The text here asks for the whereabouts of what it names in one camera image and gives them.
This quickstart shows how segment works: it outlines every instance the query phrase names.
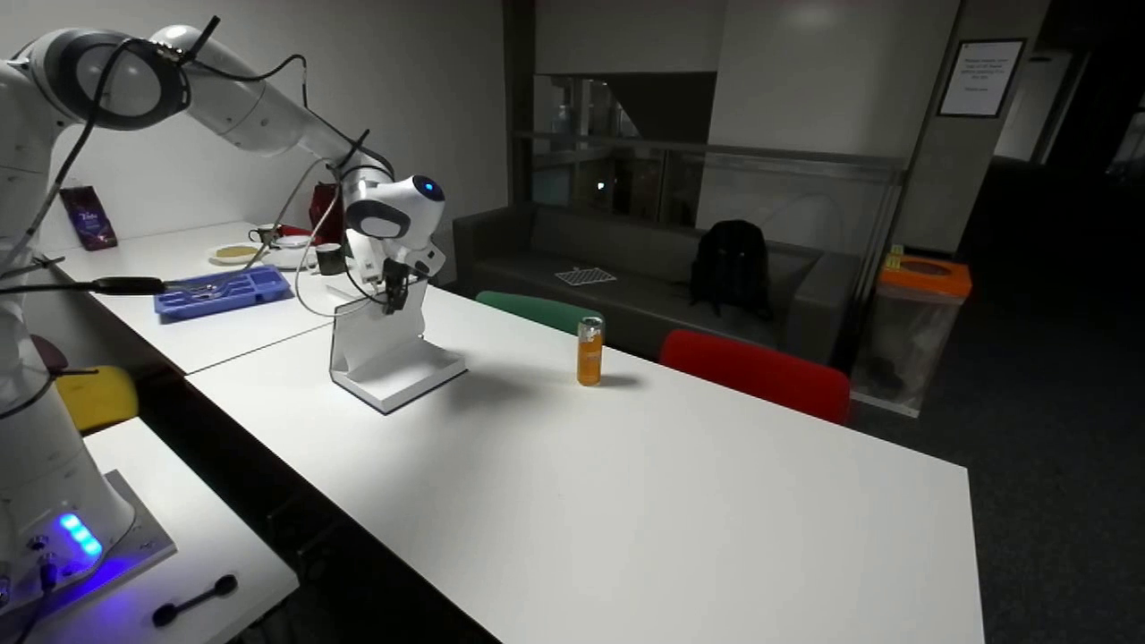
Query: floor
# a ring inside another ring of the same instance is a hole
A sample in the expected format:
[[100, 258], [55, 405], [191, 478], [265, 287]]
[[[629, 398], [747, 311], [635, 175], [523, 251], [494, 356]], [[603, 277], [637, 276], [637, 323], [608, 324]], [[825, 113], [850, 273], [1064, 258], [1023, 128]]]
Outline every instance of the floor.
[[1112, 180], [994, 169], [925, 418], [857, 418], [971, 469], [992, 644], [1145, 641], [1141, 239]]
[[[994, 169], [925, 413], [857, 413], [971, 469], [992, 644], [1145, 641], [1141, 221], [1117, 181]], [[491, 641], [179, 380], [147, 384], [147, 422], [304, 580], [245, 644]]]

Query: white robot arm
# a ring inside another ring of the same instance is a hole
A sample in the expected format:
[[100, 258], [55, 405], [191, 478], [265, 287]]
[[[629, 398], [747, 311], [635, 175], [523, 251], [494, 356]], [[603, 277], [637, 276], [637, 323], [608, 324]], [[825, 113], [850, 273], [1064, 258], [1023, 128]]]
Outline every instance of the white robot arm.
[[[370, 301], [370, 311], [360, 304], [343, 313], [349, 336], [385, 336], [387, 328], [361, 328], [377, 313], [403, 317], [403, 331], [424, 331], [420, 297], [445, 264], [429, 243], [445, 188], [425, 175], [395, 180], [361, 138], [349, 138], [268, 82], [250, 82], [250, 66], [214, 46], [213, 33], [214, 22], [162, 28], [151, 39], [67, 28], [0, 62], [0, 622], [49, 588], [89, 574], [134, 521], [134, 508], [104, 484], [72, 429], [22, 328], [17, 297], [4, 293], [32, 264], [32, 235], [76, 162], [66, 157], [49, 181], [49, 149], [67, 124], [84, 124], [88, 138], [92, 124], [147, 128], [187, 111], [245, 149], [323, 157], [339, 181], [351, 273]], [[351, 380], [377, 363], [370, 347], [361, 356], [360, 349], [361, 343], [349, 343], [338, 353]]]

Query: paper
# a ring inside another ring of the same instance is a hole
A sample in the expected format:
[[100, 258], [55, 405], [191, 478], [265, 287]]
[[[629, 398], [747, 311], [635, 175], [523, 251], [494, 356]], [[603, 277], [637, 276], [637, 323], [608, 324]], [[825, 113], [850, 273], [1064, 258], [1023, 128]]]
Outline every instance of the paper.
[[565, 287], [593, 287], [593, 281], [617, 281], [617, 276], [611, 273], [606, 273], [606, 268], [579, 268], [579, 264], [574, 264], [571, 273], [554, 273]]
[[1023, 44], [963, 44], [942, 113], [998, 113]]

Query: green object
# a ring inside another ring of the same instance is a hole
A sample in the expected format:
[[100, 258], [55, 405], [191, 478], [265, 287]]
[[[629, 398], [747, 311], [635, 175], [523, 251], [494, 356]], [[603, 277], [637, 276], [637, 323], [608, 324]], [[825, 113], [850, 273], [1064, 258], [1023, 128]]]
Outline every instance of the green object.
[[535, 317], [541, 324], [562, 328], [562, 331], [577, 331], [577, 324], [589, 313], [599, 313], [591, 307], [577, 307], [571, 301], [548, 301], [548, 297], [530, 297], [530, 293], [505, 293], [505, 288], [479, 288], [478, 293], [479, 304], [503, 307], [509, 313], [521, 317]]

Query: poster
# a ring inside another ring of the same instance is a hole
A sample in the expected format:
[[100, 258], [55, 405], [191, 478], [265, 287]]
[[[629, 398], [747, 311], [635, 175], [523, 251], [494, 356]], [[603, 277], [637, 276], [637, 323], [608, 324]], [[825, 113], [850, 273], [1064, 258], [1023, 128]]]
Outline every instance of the poster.
[[939, 113], [994, 116], [1019, 53], [1023, 39], [963, 44]]

